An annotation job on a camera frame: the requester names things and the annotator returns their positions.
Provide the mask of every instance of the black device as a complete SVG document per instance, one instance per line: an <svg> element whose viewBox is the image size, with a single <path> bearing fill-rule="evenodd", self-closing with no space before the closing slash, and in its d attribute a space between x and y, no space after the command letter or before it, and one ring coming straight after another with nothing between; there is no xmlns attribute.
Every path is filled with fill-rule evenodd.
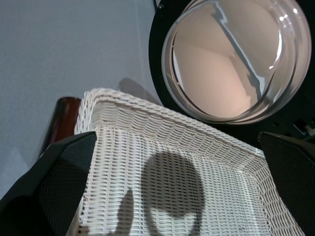
<svg viewBox="0 0 315 236"><path fill-rule="evenodd" d="M64 236L82 198L96 141L87 132L51 144L0 201L2 236Z"/></svg>

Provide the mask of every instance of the white wicker basket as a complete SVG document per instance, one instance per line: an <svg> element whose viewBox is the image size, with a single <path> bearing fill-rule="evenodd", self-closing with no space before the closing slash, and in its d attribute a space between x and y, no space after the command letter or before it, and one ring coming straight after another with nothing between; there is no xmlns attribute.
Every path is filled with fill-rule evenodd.
<svg viewBox="0 0 315 236"><path fill-rule="evenodd" d="M75 134L91 130L78 235L303 235L259 149L101 88L79 109Z"/></svg>

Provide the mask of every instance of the gray wall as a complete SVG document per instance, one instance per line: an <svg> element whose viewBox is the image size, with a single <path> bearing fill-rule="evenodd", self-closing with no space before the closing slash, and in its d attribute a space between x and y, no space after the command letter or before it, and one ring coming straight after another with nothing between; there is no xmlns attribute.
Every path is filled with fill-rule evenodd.
<svg viewBox="0 0 315 236"><path fill-rule="evenodd" d="M105 87L158 102L153 16L151 0L0 1L0 197L34 163L60 97Z"/></svg>

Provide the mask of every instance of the woven wicker pattern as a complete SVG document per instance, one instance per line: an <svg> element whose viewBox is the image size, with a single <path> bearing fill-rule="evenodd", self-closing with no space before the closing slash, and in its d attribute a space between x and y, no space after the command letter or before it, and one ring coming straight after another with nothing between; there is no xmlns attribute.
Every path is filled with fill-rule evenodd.
<svg viewBox="0 0 315 236"><path fill-rule="evenodd" d="M95 130L78 235L303 235L262 151L131 95L85 93Z"/></svg>

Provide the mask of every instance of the wicker basket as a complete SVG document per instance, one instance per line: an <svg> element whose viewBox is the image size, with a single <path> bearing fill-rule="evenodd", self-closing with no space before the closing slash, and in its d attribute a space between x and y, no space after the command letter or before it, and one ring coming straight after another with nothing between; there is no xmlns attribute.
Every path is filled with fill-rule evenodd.
<svg viewBox="0 0 315 236"><path fill-rule="evenodd" d="M102 88L81 102L75 134L90 130L78 235L303 235L259 149Z"/></svg>

